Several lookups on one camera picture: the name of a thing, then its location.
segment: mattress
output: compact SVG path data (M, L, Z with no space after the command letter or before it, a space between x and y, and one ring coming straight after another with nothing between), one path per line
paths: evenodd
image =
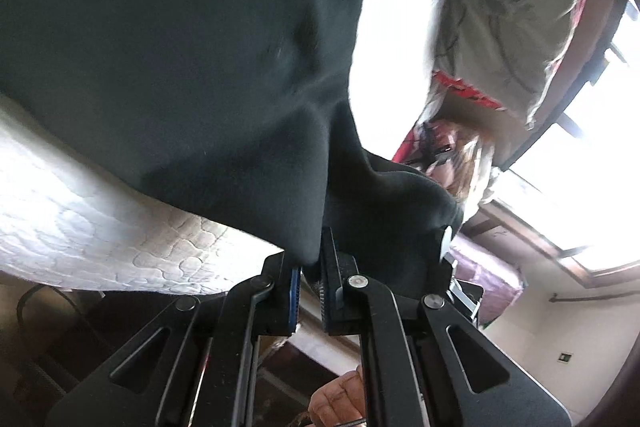
M363 146L391 158L430 83L442 0L364 0L350 74ZM0 96L0 269L86 290L210 294L280 250L144 196Z

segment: dark cloth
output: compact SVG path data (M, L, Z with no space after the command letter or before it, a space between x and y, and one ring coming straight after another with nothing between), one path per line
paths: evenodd
M361 3L0 0L0 90L149 196L305 265L330 225L363 272L418 296L434 229L462 214L360 145L348 76Z

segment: screw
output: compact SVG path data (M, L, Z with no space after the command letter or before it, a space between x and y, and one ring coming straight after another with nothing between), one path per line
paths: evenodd
M427 306L427 308L431 308L432 310L439 310L444 306L444 299L434 293L425 295L422 302L424 302L424 305Z
M369 279L364 277L364 275L352 275L347 279L347 282L352 288L364 288L364 286L369 284Z
M253 279L251 279L251 286L253 286L257 290L266 290L272 284L273 279L268 275L256 275Z
M180 297L175 301L175 307L181 312L188 312L196 307L196 299L189 296Z

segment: human hand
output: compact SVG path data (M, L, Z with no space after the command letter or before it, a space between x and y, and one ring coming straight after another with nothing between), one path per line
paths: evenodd
M309 416L315 427L334 427L365 415L362 366L325 384L311 397Z

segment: black cable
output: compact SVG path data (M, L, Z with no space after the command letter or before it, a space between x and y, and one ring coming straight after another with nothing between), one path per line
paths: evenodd
M633 290L630 292L617 293L611 295L596 295L593 297L573 297L566 299L559 299L558 294L554 293L554 296L549 299L549 302L585 302L585 301L609 301L611 299L622 299L623 297L630 297L632 295L640 295L640 290Z
M15 315L16 318L18 320L18 330L20 331L20 336L22 338L22 341L24 342L24 345L27 347L27 350L30 352L30 354L33 354L33 350L31 349L29 340L27 338L27 334L26 334L26 328L24 326L24 317L23 317L23 312L24 312L24 306L27 304L27 302L29 301L29 299L31 297L33 297L37 292L39 292L40 290L42 290L43 288L50 288L51 290L53 290L55 293L57 293L58 295L60 295L63 299L65 299L66 302L68 302L71 307L74 309L74 311L76 312L76 314L78 314L78 317L80 318L81 322L87 327L89 328L89 330L94 334L94 337L107 349L109 349L110 353L112 353L114 351L113 346L111 346L110 343L108 343L102 336L100 333L98 333L98 331L95 330L95 328L91 325L91 323L89 322L89 320L87 320L87 318L84 316L84 314L80 311L80 309L78 308L78 306L76 305L75 302L73 302L68 295L65 295L64 292L60 291L58 288L54 288L53 286L46 286L44 284L36 284L33 288L30 288L29 290L27 290L24 295L22 295L22 297L20 297L20 299L18 300L18 304L15 307Z

